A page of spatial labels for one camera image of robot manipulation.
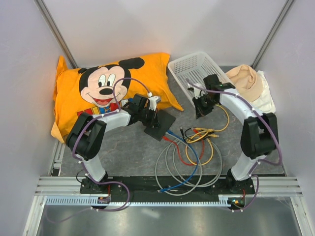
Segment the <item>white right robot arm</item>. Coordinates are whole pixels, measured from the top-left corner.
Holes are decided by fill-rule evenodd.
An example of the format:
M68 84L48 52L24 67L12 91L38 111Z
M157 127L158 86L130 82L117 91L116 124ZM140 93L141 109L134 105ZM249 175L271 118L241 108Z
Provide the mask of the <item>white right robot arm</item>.
M282 164L281 160L276 163L266 160L267 155L280 150L277 117L274 113L263 113L254 108L232 83L220 82L216 74L205 77L203 82L203 86L188 83L189 90L194 93L192 100L196 117L204 117L215 105L223 105L243 126L240 139L242 152L236 164L228 170L225 181L227 191L235 194L262 162L273 166Z

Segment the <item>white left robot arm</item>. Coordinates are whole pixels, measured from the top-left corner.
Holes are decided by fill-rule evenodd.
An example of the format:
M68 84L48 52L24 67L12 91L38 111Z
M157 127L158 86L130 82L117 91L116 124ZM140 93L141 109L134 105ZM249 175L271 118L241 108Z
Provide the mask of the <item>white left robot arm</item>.
M119 127L125 127L141 122L146 128L145 133L160 141L161 122L158 120L157 105L159 96L146 98L135 95L132 101L114 112L99 116L82 113L66 139L66 145L72 150L72 155L83 165L91 188L96 193L104 193L108 188L107 172L98 157L104 134Z

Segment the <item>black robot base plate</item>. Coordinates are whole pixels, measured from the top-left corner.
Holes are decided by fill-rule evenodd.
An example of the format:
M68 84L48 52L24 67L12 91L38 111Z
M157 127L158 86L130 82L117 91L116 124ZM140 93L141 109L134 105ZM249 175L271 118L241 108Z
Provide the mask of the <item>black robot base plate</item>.
M184 196L171 196L167 193L159 193L161 188L176 185L177 182L172 176L159 176L160 184L157 184L154 176L131 176L131 177L109 177L108 181L118 181L118 184L97 185L84 178L81 180L81 194L110 194L113 202L125 202L127 191L122 186L125 184L130 191L130 202L216 202L219 195L244 196L255 193L252 180L244 180L239 184L230 187L224 177L219 178L216 183L208 187L197 187Z

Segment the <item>black network switch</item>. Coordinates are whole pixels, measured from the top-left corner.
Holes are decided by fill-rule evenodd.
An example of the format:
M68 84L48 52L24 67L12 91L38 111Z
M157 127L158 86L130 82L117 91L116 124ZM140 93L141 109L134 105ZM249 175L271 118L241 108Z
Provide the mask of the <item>black network switch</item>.
M155 117L156 126L146 127L144 132L157 141L161 141L175 120L176 118L173 115L169 114L165 110L159 110Z

